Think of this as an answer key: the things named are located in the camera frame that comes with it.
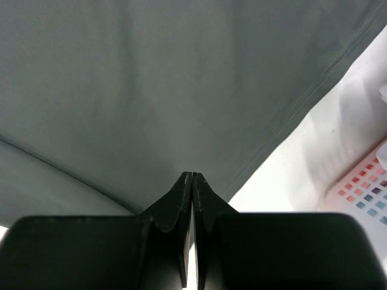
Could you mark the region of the white t-shirt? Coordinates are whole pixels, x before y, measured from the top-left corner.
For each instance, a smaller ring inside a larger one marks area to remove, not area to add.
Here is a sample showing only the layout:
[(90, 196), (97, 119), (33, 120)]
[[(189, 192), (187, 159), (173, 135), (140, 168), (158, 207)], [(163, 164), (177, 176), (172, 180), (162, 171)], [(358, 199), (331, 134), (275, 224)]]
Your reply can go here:
[(384, 103), (387, 103), (387, 83), (384, 83), (379, 88), (380, 98)]

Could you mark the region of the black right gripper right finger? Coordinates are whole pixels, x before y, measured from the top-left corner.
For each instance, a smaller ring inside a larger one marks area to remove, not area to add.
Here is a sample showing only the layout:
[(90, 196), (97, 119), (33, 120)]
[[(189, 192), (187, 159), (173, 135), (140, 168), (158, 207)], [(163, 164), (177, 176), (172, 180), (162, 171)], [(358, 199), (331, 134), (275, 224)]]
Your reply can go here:
[(342, 213), (240, 213), (194, 173), (199, 289), (385, 289), (360, 224)]

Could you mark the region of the red garment in basket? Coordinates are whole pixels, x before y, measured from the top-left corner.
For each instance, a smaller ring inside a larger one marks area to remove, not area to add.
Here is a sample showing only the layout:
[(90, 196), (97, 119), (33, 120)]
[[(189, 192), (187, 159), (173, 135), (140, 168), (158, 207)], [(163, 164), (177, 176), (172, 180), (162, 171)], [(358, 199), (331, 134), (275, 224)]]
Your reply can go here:
[(349, 202), (360, 200), (366, 194), (386, 194), (386, 170), (377, 157), (362, 161), (347, 174), (334, 192)]

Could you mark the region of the light blue t-shirt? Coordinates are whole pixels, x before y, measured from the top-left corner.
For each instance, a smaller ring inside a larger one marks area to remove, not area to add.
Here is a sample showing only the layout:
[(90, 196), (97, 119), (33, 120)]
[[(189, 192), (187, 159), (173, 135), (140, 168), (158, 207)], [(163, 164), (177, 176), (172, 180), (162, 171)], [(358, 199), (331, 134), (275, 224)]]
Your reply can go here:
[(377, 219), (381, 224), (386, 225), (386, 194), (366, 194), (355, 203), (355, 206), (366, 213), (366, 217)]

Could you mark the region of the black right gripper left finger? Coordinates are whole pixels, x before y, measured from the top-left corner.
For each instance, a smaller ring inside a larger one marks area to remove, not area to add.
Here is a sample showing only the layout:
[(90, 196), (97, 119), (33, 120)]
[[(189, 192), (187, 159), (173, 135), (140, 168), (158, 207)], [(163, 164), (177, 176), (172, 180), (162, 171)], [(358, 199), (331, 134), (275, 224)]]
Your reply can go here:
[(192, 174), (137, 216), (29, 216), (1, 242), (2, 289), (183, 289)]

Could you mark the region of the white plastic laundry basket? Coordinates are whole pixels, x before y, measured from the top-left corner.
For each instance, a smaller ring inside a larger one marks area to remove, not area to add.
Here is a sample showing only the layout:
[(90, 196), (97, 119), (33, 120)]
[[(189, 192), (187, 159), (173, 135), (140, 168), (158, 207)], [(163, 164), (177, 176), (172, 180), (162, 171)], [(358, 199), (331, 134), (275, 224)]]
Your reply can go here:
[(386, 168), (377, 157), (379, 144), (336, 182), (320, 200), (317, 210), (352, 216), (365, 230), (386, 268)]

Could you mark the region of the dark grey t-shirt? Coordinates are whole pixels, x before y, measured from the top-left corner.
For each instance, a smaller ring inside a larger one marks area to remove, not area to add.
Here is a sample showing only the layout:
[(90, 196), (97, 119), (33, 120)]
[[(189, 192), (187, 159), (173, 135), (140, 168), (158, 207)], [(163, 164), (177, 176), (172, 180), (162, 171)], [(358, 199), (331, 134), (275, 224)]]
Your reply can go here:
[(386, 27), (385, 1), (2, 1), (1, 225), (230, 199)]

